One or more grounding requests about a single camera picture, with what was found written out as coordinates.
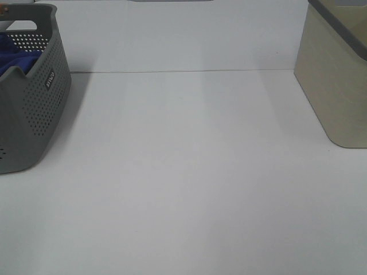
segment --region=blue fabric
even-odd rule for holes
[[[7,34],[0,33],[0,76],[11,66],[19,66],[27,74],[41,54],[39,50],[20,50]]]

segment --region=basket logo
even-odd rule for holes
[[[46,79],[46,82],[45,82],[45,86],[46,86],[47,91],[50,90],[54,79],[55,79],[55,72],[54,72],[53,69],[51,69],[51,71],[48,74],[48,77]]]

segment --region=beige plastic container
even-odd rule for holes
[[[330,140],[367,148],[367,1],[309,3],[295,75]]]

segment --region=gray object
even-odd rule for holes
[[[367,6],[309,3],[295,75],[330,140],[367,148]]]
[[[0,21],[30,20],[37,30],[5,32],[22,50],[43,54],[27,75],[11,67],[0,77],[0,174],[37,163],[49,143],[71,86],[53,5],[0,7]]]

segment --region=basket handle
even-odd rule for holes
[[[37,32],[51,38],[53,29],[57,28],[55,19],[57,8],[49,4],[0,4],[1,21],[33,21]]]

